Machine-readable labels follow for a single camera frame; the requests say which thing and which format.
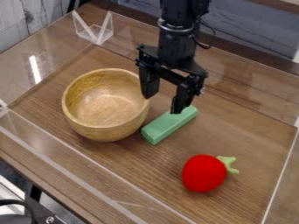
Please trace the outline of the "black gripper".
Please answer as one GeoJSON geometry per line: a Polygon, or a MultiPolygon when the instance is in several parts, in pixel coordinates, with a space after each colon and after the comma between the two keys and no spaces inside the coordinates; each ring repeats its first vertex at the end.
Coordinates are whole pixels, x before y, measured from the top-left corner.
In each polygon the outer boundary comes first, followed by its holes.
{"type": "Polygon", "coordinates": [[[177,87],[171,113],[180,114],[191,106],[193,97],[201,94],[208,73],[193,59],[195,24],[173,25],[160,18],[157,25],[157,46],[139,45],[136,48],[140,88],[144,98],[149,99],[159,92],[160,79],[169,81],[177,87]]]}

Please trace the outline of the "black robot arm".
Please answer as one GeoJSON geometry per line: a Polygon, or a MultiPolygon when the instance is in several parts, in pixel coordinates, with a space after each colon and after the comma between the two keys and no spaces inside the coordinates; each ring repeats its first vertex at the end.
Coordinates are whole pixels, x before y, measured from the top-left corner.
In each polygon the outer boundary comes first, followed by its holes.
{"type": "Polygon", "coordinates": [[[160,79],[176,86],[171,113],[180,114],[201,94],[207,70],[196,63],[196,47],[209,49],[196,39],[201,17],[209,11],[211,0],[160,0],[157,46],[140,44],[135,64],[139,67],[141,93],[145,99],[156,95],[160,79]]]}

